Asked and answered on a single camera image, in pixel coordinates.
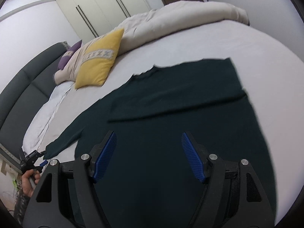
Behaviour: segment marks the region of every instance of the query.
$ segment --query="dark green sweater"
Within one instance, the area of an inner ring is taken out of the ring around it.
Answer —
[[[47,146],[45,158],[76,139],[75,157],[89,153],[109,130],[117,134],[117,147],[95,189],[112,227],[187,226],[203,185],[182,150],[184,131],[224,160],[248,159],[276,211],[267,145],[230,59],[132,76],[81,113]]]

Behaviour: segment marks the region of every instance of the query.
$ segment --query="silver screw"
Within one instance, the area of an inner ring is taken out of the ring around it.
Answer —
[[[57,164],[57,162],[58,162],[58,160],[57,160],[57,159],[53,159],[53,160],[51,160],[50,165],[56,165],[56,164]]]
[[[248,164],[249,164],[249,162],[248,162],[247,159],[242,159],[242,160],[241,160],[241,163],[242,163],[243,165],[248,165]]]
[[[81,159],[82,160],[86,160],[86,159],[88,159],[90,156],[88,155],[88,154],[83,154],[83,155],[81,155]]]
[[[211,154],[211,155],[209,155],[209,158],[212,159],[212,160],[216,160],[217,156],[215,154]]]

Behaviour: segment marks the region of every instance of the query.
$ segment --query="dark sleeve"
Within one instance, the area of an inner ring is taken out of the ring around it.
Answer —
[[[27,208],[27,205],[29,204],[30,198],[23,194],[23,191],[21,190],[19,192],[17,202],[15,205],[15,211],[14,211],[14,218],[17,220],[17,222],[22,225],[25,211]]]
[[[73,142],[80,139],[85,127],[96,119],[96,110],[98,101],[91,107],[82,112],[53,142],[47,145],[44,159],[50,159],[57,156]]]

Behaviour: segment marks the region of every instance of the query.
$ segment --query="pillow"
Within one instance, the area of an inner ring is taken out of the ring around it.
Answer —
[[[102,86],[115,62],[124,29],[113,31],[97,40],[85,51],[76,77],[75,88]]]
[[[64,69],[65,65],[71,59],[72,55],[74,55],[74,53],[81,47],[81,43],[82,40],[74,44],[71,48],[69,48],[69,50],[66,53],[64,53],[64,55],[62,56],[62,58],[58,63],[58,70]]]

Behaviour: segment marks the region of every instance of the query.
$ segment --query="beige comforter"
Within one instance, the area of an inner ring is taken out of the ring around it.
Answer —
[[[158,10],[153,9],[147,13],[134,15],[115,28],[125,29],[118,55],[171,33],[222,20],[249,24],[245,10],[220,2],[178,1]],[[65,68],[55,73],[54,80],[57,85],[64,81],[76,80],[86,49],[102,37],[104,35],[82,46]]]

